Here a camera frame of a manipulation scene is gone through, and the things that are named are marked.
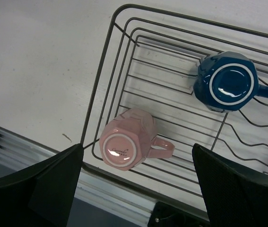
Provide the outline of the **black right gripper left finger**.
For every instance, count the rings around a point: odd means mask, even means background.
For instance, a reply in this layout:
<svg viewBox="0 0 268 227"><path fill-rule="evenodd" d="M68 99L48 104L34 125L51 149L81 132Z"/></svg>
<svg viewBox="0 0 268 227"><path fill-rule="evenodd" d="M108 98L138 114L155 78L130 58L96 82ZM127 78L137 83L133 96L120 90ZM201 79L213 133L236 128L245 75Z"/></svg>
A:
<svg viewBox="0 0 268 227"><path fill-rule="evenodd" d="M65 227L84 149L76 144L0 178L0 227Z"/></svg>

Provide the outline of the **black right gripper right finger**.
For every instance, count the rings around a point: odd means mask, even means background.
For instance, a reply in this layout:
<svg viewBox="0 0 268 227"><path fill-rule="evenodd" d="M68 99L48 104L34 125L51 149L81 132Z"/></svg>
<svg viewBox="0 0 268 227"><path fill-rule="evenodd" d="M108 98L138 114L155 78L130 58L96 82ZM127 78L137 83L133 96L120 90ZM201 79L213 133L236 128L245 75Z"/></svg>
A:
<svg viewBox="0 0 268 227"><path fill-rule="evenodd" d="M194 144L192 158L213 227L268 227L268 175Z"/></svg>

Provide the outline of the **pink hexagonal mug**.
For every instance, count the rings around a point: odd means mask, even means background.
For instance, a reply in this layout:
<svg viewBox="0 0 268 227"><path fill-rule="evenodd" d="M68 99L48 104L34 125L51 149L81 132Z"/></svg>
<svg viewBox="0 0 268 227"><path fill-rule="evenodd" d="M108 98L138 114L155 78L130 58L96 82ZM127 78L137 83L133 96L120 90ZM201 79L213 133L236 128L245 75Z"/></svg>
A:
<svg viewBox="0 0 268 227"><path fill-rule="evenodd" d="M119 114L104 128L100 140L103 161L116 169L127 171L147 158L170 158L175 146L158 137L153 116L132 108Z"/></svg>

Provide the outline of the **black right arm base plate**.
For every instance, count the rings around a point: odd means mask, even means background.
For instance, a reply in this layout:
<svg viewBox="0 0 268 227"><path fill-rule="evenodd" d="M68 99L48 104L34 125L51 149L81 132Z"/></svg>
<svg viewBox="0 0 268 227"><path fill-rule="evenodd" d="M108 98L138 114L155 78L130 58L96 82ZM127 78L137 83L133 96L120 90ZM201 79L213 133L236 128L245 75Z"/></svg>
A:
<svg viewBox="0 0 268 227"><path fill-rule="evenodd" d="M210 227L206 220L163 202L157 202L149 218L148 227Z"/></svg>

